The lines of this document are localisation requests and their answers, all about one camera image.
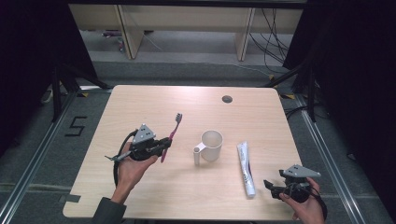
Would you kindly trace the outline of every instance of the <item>toothbrush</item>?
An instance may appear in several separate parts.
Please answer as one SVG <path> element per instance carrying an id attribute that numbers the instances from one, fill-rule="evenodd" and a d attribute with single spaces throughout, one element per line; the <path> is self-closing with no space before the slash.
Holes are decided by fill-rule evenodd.
<path id="1" fill-rule="evenodd" d="M 178 128 L 178 125 L 180 124 L 182 118 L 183 118 L 183 115 L 180 114 L 180 113 L 177 113 L 176 118 L 175 118 L 175 121 L 177 122 L 177 125 L 176 125 L 176 128 L 169 135 L 169 140 L 173 139 L 173 136 L 175 135 L 176 130 Z M 163 163 L 163 161 L 165 160 L 165 156 L 166 156 L 166 152 L 167 151 L 168 151 L 168 148 L 163 150 L 163 155 L 161 156 L 161 163 Z"/>

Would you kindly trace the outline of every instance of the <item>toothbrush bristles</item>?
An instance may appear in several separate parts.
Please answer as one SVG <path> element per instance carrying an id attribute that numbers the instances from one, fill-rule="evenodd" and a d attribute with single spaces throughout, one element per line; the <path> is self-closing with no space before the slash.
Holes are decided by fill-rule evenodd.
<path id="1" fill-rule="evenodd" d="M 177 113 L 177 115 L 176 115 L 176 122 L 180 122 L 182 117 L 183 117 L 182 114 Z"/>

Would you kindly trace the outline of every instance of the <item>floor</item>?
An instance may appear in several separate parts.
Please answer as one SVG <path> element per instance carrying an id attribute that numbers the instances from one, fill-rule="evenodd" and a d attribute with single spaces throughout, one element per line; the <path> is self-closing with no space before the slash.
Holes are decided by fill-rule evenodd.
<path id="1" fill-rule="evenodd" d="M 103 37 L 103 31 L 81 31 L 80 33 L 85 40 L 92 61 L 95 63 L 227 64 L 251 70 L 251 66 L 254 65 L 267 65 L 271 68 L 274 68 L 274 66 L 281 66 L 282 63 L 279 59 L 283 57 L 282 52 L 285 54 L 287 53 L 287 51 L 284 50 L 286 47 L 282 47 L 284 49 L 281 52 L 281 49 L 276 45 L 274 39 L 272 39 L 272 41 L 275 45 L 267 45 L 264 37 L 268 38 L 269 35 L 261 36 L 260 34 L 253 34 L 253 37 L 260 42 L 262 46 L 265 46 L 273 52 L 277 59 L 264 54 L 252 41 L 252 38 L 250 38 L 247 46 L 247 56 L 243 62 L 239 62 L 236 58 L 233 45 L 233 34 L 155 31 L 146 32 L 137 57 L 134 60 L 130 60 L 122 51 L 120 38 L 116 36 Z M 288 46 L 292 39 L 292 35 L 279 35 L 278 38 L 285 46 Z M 257 70 L 256 72 L 271 76 L 274 73 L 279 75 L 279 73 L 277 73 L 279 71 L 285 72 L 285 70 L 282 69 L 270 72 L 268 72 L 268 70 Z M 296 101 L 292 103 L 294 105 L 303 104 L 304 97 L 302 97 L 303 96 L 297 96 Z M 103 98 L 106 99 L 107 96 L 95 95 L 90 106 L 103 109 L 106 106 L 106 101 L 104 101 Z M 290 102 L 283 103 L 284 107 L 286 108 L 289 103 Z M 78 109 L 85 103 L 77 99 L 74 104 L 72 111 L 69 112 L 73 116 L 78 115 Z M 331 125 L 331 122 L 325 118 L 327 116 L 326 111 L 319 109 L 316 112 L 318 116 L 317 123 L 311 123 L 309 118 L 302 113 L 302 115 L 299 115 L 298 119 L 290 120 L 290 128 L 295 133 L 304 132 L 305 136 L 309 136 L 309 138 L 312 139 L 312 143 L 307 143 L 305 139 L 298 138 L 296 138 L 295 141 L 296 145 L 300 148 L 311 148 L 312 146 L 316 146 L 318 149 L 318 151 L 315 152 L 317 161 L 314 160 L 314 162 L 312 162 L 313 168 L 320 167 L 322 169 L 327 169 L 328 173 L 325 174 L 325 177 L 328 178 L 329 181 L 333 181 L 333 186 L 322 186 L 325 192 L 331 192 L 323 195 L 323 198 L 330 202 L 329 205 L 332 206 L 332 211 L 330 212 L 332 217 L 329 219 L 329 223 L 392 223 L 381 202 L 375 197 L 370 183 L 368 183 L 367 179 L 365 179 L 364 175 L 361 173 L 359 166 L 346 157 L 345 145 L 339 137 L 334 135 L 336 130 L 335 127 Z M 50 121 L 45 119 L 51 116 L 51 105 L 44 105 L 36 113 L 37 117 L 32 120 L 30 125 L 34 127 L 34 130 L 41 130 L 41 132 L 38 132 L 38 136 L 35 135 L 35 137 L 33 137 L 29 132 L 34 131 L 26 130 L 25 141 L 22 142 L 22 146 L 20 147 L 40 146 L 41 140 L 48 138 L 43 130 L 53 128 L 51 127 L 52 124 Z M 93 123 L 93 128 L 90 129 L 90 132 L 94 132 L 94 125 Z M 80 141 L 81 144 L 89 144 L 90 142 L 89 139 Z M 56 141 L 52 144 L 54 147 L 64 147 L 58 146 Z M 328 147 L 332 149 L 332 154 L 329 154 Z M 72 150 L 73 153 L 66 154 L 68 157 L 67 160 L 57 161 L 56 158 L 60 155 L 57 155 L 55 152 L 49 151 L 48 155 L 43 155 L 44 157 L 51 158 L 51 160 L 45 160 L 41 164 L 38 164 L 38 166 L 41 166 L 41 169 L 37 175 L 33 174 L 33 176 L 31 176 L 32 184 L 29 182 L 26 183 L 29 185 L 28 192 L 30 192 L 30 194 L 26 195 L 26 197 L 19 202 L 21 203 L 20 210 L 11 211 L 10 215 L 15 215 L 11 223 L 40 223 L 38 220 L 50 223 L 86 223 L 88 221 L 80 220 L 78 222 L 70 222 L 70 220 L 68 220 L 66 222 L 64 219 L 53 215 L 53 213 L 62 213 L 65 198 L 59 197 L 59 195 L 65 195 L 71 189 L 71 186 L 66 183 L 73 182 L 73 179 L 67 179 L 69 178 L 68 176 L 62 175 L 55 176 L 52 179 L 46 179 L 45 177 L 53 174 L 53 172 L 61 173 L 56 170 L 58 168 L 57 162 L 82 162 L 85 152 L 78 151 L 78 148 L 73 148 Z M 309 154 L 313 153 L 303 151 L 301 154 L 302 161 L 305 160 Z M 7 161 L 8 158 L 14 158 L 15 160 Z M 26 173 L 26 164 L 28 164 L 32 158 L 35 158 L 34 150 L 25 153 L 10 150 L 7 152 L 7 155 L 0 160 L 0 176 L 3 177 L 0 185 L 1 203 L 7 201 L 9 193 L 16 186 L 16 183 L 20 181 L 21 175 Z M 336 160 L 337 165 L 334 166 L 331 162 L 323 163 L 323 161 L 326 160 Z M 70 168 L 70 172 L 77 171 L 78 167 Z M 334 179 L 338 179 L 342 182 L 341 185 L 335 183 Z M 44 202 L 41 204 L 43 208 L 37 208 L 37 202 Z M 359 206 L 354 207 L 353 203 L 359 203 Z"/>

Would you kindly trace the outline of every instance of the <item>metal rail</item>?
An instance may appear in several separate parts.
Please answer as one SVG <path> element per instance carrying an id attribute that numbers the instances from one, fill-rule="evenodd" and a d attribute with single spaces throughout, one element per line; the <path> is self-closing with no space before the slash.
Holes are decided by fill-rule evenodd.
<path id="1" fill-rule="evenodd" d="M 304 99 L 301 95 L 296 94 L 297 105 L 303 106 L 305 105 Z M 329 171 L 330 177 L 332 178 L 332 182 L 338 192 L 338 195 L 341 198 L 341 201 L 346 208 L 346 212 L 348 213 L 352 223 L 363 224 L 366 223 L 364 217 L 361 213 L 358 203 L 354 199 L 350 189 L 347 186 L 346 181 L 341 175 L 340 170 L 337 167 L 334 159 L 332 158 L 332 153 L 326 145 L 321 133 L 318 129 L 318 126 L 312 119 L 309 117 L 307 111 L 302 111 L 302 115 L 305 121 L 305 124 L 312 135 L 312 138 L 317 145 L 318 152 L 323 159 L 324 164 L 326 165 L 327 170 Z"/>
<path id="2" fill-rule="evenodd" d="M 46 135 L 38 146 L 35 155 L 30 160 L 29 165 L 26 167 L 20 180 L 16 184 L 15 188 L 12 190 L 6 203 L 3 204 L 0 212 L 0 220 L 2 224 L 8 224 L 14 216 L 15 212 L 17 211 L 18 206 L 20 205 L 23 196 L 26 193 L 26 190 L 29 189 L 30 183 L 32 182 L 35 174 L 40 168 L 42 161 L 47 155 L 50 144 L 52 143 L 56 133 L 58 132 L 59 127 L 63 123 L 64 115 L 67 112 L 67 109 L 70 107 L 76 96 L 76 92 L 68 93 L 64 101 L 64 110 L 61 112 L 60 116 L 49 126 L 49 129 L 47 130 Z"/>

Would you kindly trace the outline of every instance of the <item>mug handle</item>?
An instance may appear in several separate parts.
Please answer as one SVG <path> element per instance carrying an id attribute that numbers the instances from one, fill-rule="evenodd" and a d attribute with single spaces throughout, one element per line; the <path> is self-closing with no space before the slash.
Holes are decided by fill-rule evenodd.
<path id="1" fill-rule="evenodd" d="M 198 146 L 196 146 L 194 148 L 194 163 L 195 165 L 199 165 L 199 158 L 201 156 L 201 151 L 204 150 L 206 148 L 206 146 L 204 145 L 204 143 L 200 143 L 198 144 Z"/>

